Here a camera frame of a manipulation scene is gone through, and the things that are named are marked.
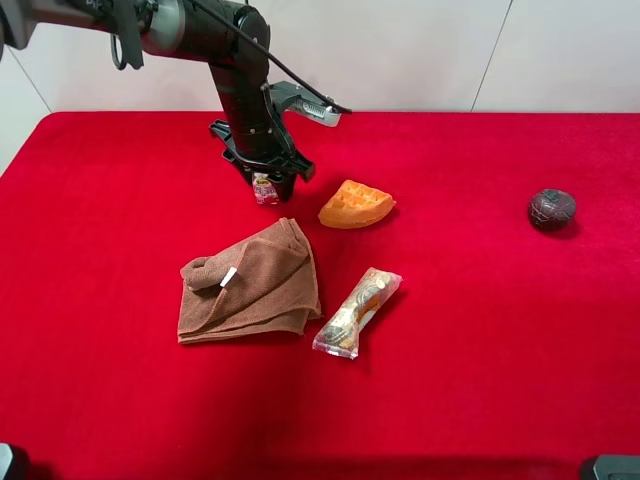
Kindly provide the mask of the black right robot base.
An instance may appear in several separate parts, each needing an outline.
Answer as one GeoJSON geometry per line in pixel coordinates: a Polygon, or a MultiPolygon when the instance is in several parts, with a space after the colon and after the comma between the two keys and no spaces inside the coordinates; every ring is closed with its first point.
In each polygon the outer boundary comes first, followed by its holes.
{"type": "Polygon", "coordinates": [[[598,455],[580,467],[581,480],[640,480],[639,455],[598,455]]]}

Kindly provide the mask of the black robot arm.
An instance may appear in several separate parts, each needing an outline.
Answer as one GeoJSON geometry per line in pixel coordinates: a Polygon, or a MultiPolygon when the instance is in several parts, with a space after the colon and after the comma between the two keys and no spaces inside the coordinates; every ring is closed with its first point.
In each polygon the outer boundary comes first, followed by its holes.
{"type": "Polygon", "coordinates": [[[231,1],[4,1],[1,44],[25,48],[40,23],[110,34],[119,70],[140,69],[144,54],[207,64],[226,116],[209,130],[245,181],[268,181],[276,200],[286,202],[296,180],[313,178],[315,166],[296,148],[283,114],[321,117],[330,105],[303,85],[269,83],[270,28],[254,7],[231,1]]]}

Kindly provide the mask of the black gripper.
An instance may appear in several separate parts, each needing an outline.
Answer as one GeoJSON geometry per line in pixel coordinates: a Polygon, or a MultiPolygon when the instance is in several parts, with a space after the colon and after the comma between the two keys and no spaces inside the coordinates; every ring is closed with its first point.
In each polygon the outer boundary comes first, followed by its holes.
{"type": "Polygon", "coordinates": [[[224,120],[214,121],[209,131],[223,143],[223,158],[237,168],[249,186],[253,186],[254,172],[272,174],[272,186],[280,202],[288,202],[292,197],[297,176],[310,181],[316,173],[313,162],[293,144],[282,145],[273,131],[235,138],[230,124],[224,120]]]}

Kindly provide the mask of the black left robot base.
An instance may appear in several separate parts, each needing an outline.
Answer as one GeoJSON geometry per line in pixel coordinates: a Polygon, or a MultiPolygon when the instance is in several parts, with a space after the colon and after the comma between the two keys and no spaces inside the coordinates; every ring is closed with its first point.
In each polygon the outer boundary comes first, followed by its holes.
{"type": "Polygon", "coordinates": [[[23,448],[0,444],[0,480],[25,480],[29,464],[29,457],[23,448]]]}

